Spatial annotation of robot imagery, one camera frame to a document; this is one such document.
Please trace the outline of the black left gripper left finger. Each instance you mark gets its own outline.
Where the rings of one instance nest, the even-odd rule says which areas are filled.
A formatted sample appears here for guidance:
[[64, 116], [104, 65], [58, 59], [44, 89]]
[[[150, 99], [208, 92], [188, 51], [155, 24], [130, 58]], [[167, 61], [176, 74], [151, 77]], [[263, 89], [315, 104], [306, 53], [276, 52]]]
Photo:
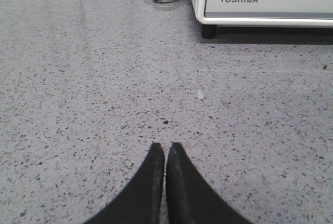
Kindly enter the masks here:
[[163, 190], [164, 152], [152, 143], [129, 183], [86, 223], [159, 223]]

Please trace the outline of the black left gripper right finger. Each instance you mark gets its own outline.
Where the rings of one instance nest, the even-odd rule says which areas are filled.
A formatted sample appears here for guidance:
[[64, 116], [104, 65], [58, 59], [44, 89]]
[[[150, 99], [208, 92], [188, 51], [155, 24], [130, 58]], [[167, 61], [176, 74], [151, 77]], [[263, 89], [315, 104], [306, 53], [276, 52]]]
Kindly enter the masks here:
[[250, 223], [208, 185], [181, 143], [172, 143], [166, 170], [169, 223]]

